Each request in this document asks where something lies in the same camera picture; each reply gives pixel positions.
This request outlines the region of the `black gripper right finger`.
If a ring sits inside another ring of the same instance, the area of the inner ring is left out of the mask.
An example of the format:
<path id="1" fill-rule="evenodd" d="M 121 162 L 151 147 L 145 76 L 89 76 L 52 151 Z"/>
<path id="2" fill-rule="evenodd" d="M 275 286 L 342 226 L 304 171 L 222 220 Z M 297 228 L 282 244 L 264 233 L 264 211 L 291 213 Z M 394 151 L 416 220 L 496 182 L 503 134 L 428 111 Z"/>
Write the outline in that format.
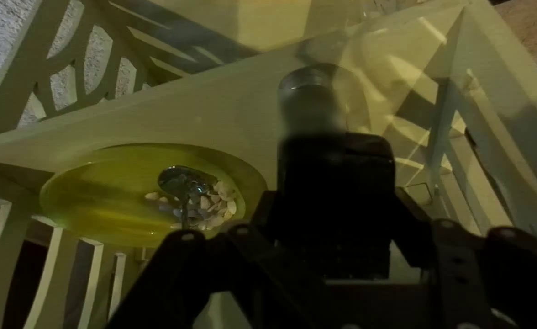
<path id="1" fill-rule="evenodd" d="M 403 228 L 410 264 L 432 270 L 439 329 L 537 329 L 537 237 L 512 226 L 476 235 L 450 219 Z"/>

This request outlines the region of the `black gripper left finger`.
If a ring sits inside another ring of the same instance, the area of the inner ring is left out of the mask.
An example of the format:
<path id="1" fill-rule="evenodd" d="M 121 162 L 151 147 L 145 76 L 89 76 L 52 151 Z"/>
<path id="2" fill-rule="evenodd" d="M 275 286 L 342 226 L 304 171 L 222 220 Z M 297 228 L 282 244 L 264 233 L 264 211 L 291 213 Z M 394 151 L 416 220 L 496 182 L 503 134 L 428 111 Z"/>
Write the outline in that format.
<path id="1" fill-rule="evenodd" d="M 216 292 L 229 292 L 253 329 L 280 329 L 293 314 L 238 246 L 246 237 L 260 233 L 251 224 L 213 239 L 196 230 L 169 233 L 107 329 L 195 329 Z"/>

